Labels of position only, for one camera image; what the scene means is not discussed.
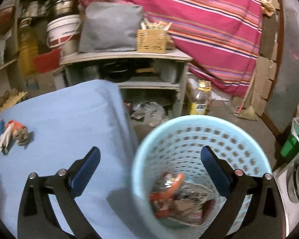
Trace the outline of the small brown paper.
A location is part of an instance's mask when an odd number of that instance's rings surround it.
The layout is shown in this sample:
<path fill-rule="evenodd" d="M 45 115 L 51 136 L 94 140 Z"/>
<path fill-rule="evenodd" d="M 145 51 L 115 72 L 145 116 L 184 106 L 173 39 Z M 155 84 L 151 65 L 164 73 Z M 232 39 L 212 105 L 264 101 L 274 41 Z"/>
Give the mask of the small brown paper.
<path fill-rule="evenodd" d="M 17 140 L 18 146 L 24 146 L 28 144 L 30 139 L 28 128 L 26 126 L 21 126 L 13 133 L 13 138 Z"/>

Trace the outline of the light blue trash basket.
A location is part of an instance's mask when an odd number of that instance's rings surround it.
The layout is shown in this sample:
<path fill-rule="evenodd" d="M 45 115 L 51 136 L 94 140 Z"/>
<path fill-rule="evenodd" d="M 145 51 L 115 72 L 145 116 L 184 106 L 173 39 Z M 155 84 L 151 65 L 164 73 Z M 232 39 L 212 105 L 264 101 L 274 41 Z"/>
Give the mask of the light blue trash basket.
<path fill-rule="evenodd" d="M 201 163 L 203 146 L 209 146 L 218 158 L 247 175 L 261 177 L 272 171 L 259 144 L 243 129 L 224 119 L 182 116 L 160 125 L 138 147 L 131 178 L 136 209 L 155 238 L 199 238 L 226 202 Z M 155 181 L 165 172 L 182 173 L 187 182 L 210 190 L 214 207 L 202 225 L 186 226 L 154 216 L 149 194 Z"/>

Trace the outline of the green bin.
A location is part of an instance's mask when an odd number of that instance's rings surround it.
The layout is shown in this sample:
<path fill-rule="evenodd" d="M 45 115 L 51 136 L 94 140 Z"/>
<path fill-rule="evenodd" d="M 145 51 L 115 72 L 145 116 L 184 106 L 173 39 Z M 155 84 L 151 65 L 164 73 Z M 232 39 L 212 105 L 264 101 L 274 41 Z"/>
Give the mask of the green bin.
<path fill-rule="evenodd" d="M 299 152 L 299 117 L 292 120 L 291 131 L 283 145 L 280 155 L 282 159 L 289 163 Z"/>

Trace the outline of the clear bottle on floor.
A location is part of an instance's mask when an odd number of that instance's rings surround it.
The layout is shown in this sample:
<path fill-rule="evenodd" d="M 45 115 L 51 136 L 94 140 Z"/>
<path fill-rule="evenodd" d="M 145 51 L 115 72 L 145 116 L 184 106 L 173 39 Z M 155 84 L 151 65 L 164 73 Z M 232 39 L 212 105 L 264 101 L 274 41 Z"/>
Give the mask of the clear bottle on floor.
<path fill-rule="evenodd" d="M 212 99 L 212 85 L 210 81 L 189 79 L 190 115 L 205 115 Z"/>

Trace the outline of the orange snack packet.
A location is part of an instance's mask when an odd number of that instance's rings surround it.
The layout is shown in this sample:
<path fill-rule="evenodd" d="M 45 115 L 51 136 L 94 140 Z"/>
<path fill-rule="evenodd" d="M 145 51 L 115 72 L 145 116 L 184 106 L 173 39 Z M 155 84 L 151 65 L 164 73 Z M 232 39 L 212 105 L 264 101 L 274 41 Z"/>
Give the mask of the orange snack packet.
<path fill-rule="evenodd" d="M 17 132 L 21 127 L 23 127 L 23 124 L 19 123 L 18 121 L 15 120 L 9 120 L 6 123 L 6 128 L 12 125 L 12 133 Z"/>

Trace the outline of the orange silver snack wrapper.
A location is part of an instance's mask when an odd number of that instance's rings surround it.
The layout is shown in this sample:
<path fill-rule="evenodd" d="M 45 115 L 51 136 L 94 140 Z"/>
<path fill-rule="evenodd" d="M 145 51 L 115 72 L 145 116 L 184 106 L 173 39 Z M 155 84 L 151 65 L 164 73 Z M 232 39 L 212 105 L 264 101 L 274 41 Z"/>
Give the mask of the orange silver snack wrapper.
<path fill-rule="evenodd" d="M 166 193 L 153 192 L 150 193 L 150 203 L 154 208 L 154 215 L 156 218 L 170 217 L 173 210 L 173 195 L 167 195 Z"/>

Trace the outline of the patterned white paper bag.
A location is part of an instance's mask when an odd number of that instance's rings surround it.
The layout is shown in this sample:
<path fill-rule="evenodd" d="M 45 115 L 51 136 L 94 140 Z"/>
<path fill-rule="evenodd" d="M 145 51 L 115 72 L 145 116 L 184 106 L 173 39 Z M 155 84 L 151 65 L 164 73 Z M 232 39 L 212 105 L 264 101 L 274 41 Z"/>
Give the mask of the patterned white paper bag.
<path fill-rule="evenodd" d="M 203 207 L 211 199 L 213 190 L 201 184 L 185 181 L 175 194 L 168 219 L 187 226 L 202 225 Z"/>

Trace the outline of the wooden wall shelf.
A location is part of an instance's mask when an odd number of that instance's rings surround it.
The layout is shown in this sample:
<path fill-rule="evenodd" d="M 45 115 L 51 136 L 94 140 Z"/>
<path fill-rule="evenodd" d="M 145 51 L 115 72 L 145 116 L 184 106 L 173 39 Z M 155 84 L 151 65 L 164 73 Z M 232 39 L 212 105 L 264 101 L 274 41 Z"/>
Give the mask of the wooden wall shelf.
<path fill-rule="evenodd" d="M 18 12 L 20 0 L 4 0 L 0 5 L 0 96 L 6 90 L 25 90 L 19 67 Z"/>

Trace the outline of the yellow utensil holder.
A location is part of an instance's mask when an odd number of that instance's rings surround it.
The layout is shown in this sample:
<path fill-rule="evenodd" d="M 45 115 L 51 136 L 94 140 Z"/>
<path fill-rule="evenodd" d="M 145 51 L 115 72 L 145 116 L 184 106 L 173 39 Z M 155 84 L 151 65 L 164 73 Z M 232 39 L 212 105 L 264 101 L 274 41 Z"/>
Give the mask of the yellow utensil holder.
<path fill-rule="evenodd" d="M 167 50 L 173 50 L 175 43 L 168 33 L 171 26 L 172 22 L 151 23 L 144 18 L 137 31 L 137 51 L 164 54 Z"/>

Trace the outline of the yellow oil bottle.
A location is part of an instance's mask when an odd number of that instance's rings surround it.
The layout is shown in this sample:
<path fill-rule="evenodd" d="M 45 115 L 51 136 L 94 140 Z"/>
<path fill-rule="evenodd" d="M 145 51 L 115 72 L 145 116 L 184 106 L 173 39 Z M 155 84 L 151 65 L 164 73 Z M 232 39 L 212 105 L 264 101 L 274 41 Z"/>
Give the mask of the yellow oil bottle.
<path fill-rule="evenodd" d="M 37 73 L 34 58 L 38 57 L 38 42 L 29 21 L 21 21 L 18 29 L 19 65 L 21 74 L 27 78 Z"/>

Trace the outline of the grey fabric cover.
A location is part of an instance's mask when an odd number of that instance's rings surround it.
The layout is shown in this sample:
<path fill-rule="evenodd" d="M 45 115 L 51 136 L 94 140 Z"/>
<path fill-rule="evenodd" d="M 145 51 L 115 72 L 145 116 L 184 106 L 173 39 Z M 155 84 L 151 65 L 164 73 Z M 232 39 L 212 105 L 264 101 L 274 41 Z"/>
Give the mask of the grey fabric cover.
<path fill-rule="evenodd" d="M 137 31 L 144 17 L 135 4 L 93 2 L 85 10 L 79 52 L 124 52 L 137 49 Z"/>

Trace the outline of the yellow egg tray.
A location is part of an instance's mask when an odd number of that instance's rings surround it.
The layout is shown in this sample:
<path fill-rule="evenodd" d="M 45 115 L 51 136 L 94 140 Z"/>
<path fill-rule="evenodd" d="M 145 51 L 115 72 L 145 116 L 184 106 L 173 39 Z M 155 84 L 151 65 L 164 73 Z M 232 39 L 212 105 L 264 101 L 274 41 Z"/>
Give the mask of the yellow egg tray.
<path fill-rule="evenodd" d="M 27 92 L 19 92 L 16 96 L 10 96 L 6 102 L 0 107 L 0 113 L 6 109 L 13 107 L 14 105 L 21 103 L 27 99 Z"/>

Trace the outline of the striped red cloth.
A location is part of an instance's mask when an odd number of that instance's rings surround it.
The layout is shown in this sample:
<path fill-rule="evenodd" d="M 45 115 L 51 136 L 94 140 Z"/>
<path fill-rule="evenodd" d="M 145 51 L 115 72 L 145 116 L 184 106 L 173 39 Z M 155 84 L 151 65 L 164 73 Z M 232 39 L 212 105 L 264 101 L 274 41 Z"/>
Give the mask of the striped red cloth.
<path fill-rule="evenodd" d="M 176 47 L 193 58 L 189 69 L 219 90 L 243 97 L 259 53 L 260 0 L 80 0 L 133 3 L 150 22 L 170 24 Z"/>

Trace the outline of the white plastic bucket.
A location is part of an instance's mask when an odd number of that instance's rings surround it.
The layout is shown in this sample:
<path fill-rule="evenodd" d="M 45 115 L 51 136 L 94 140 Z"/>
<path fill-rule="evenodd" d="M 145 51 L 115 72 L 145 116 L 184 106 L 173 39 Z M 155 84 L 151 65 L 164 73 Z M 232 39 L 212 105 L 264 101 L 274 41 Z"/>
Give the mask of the white plastic bucket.
<path fill-rule="evenodd" d="M 81 36 L 80 15 L 59 17 L 47 24 L 46 44 L 50 49 L 61 49 L 62 56 L 78 52 Z"/>

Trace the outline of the clear plastic printed wrapper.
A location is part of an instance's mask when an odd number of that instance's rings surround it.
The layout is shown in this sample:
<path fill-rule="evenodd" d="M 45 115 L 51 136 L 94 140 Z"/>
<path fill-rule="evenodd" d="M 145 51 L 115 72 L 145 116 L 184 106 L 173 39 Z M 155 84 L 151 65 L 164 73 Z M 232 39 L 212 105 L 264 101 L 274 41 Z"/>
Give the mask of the clear plastic printed wrapper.
<path fill-rule="evenodd" d="M 149 201 L 165 202 L 173 198 L 179 191 L 185 180 L 185 175 L 182 173 L 164 173 L 158 178 L 149 195 Z"/>

